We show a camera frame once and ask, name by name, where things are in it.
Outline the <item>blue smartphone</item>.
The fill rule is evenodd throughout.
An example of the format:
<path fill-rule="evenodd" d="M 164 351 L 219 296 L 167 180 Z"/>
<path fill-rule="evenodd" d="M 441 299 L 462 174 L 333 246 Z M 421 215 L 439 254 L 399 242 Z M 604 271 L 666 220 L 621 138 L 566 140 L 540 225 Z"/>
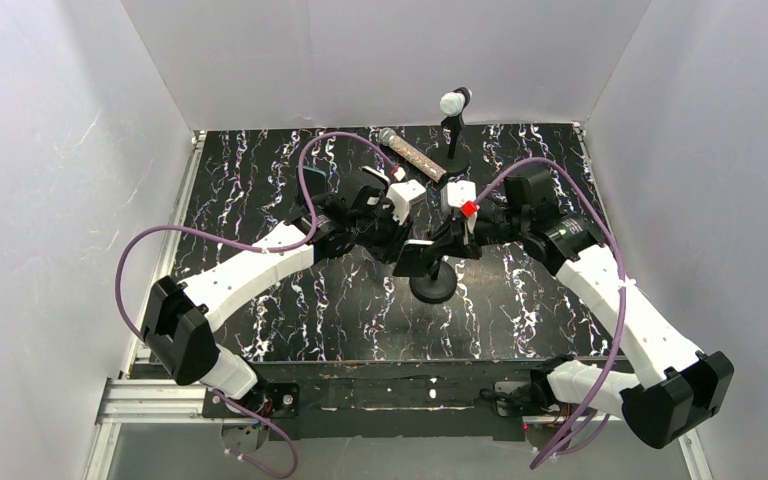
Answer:
<path fill-rule="evenodd" d="M 301 182 L 298 186 L 298 198 L 301 203 L 305 202 L 306 197 L 313 199 L 330 192 L 326 172 L 317 168 L 304 167 L 302 169 L 302 178 L 305 187 L 302 187 Z"/>

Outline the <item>black phone stand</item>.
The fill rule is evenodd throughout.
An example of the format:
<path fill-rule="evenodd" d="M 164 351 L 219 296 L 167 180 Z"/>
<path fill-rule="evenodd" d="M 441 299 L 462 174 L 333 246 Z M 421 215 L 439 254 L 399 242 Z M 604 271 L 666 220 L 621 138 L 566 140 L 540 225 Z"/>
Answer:
<path fill-rule="evenodd" d="M 451 299 L 458 288 L 455 269 L 447 262 L 439 262 L 437 269 L 422 277 L 411 277 L 408 281 L 413 296 L 427 304 L 441 304 Z"/>

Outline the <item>black smartphone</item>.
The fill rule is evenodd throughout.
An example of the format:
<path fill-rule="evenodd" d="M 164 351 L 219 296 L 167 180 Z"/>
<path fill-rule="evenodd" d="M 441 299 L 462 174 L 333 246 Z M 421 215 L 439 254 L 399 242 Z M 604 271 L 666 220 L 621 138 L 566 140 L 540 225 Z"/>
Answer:
<path fill-rule="evenodd" d="M 394 277 L 424 277 L 429 274 L 433 260 L 427 255 L 427 250 L 433 241 L 409 239 L 406 240 L 394 264 Z"/>
<path fill-rule="evenodd" d="M 376 188 L 386 191 L 390 186 L 389 178 L 380 170 L 376 170 L 370 166 L 363 166 L 361 172 L 368 177 L 368 182 Z"/>

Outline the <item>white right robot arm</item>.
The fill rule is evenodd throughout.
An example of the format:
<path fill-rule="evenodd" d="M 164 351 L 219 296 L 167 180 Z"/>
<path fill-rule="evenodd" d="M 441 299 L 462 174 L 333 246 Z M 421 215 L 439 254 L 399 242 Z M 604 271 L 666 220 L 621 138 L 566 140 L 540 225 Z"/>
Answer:
<path fill-rule="evenodd" d="M 545 455 L 569 452 L 593 412 L 623 420 L 644 444 L 661 449 L 720 411 L 733 364 L 722 352 L 704 352 L 650 303 L 594 210 L 582 215 L 559 206 L 559 174 L 545 159 L 508 168 L 494 180 L 505 195 L 496 209 L 482 206 L 489 190 L 472 182 L 442 189 L 447 222 L 432 237 L 435 253 L 476 258 L 484 246 L 518 243 L 613 334 L 602 366 L 560 355 L 521 386 L 489 389 L 484 397 L 510 410 L 569 406 Z"/>

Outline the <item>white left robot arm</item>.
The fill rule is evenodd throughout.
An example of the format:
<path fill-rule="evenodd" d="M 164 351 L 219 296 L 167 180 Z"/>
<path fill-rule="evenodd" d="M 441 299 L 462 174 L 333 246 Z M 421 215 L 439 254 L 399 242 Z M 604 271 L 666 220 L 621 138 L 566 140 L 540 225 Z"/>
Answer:
<path fill-rule="evenodd" d="M 244 398 L 264 381 L 214 338 L 233 314 L 283 279 L 357 246 L 382 263 L 395 260 L 425 188 L 416 180 L 391 182 L 370 167 L 343 185 L 344 193 L 333 193 L 324 172 L 303 168 L 299 206 L 287 220 L 200 274 L 154 282 L 139 337 L 176 384 L 203 383 L 232 399 Z"/>

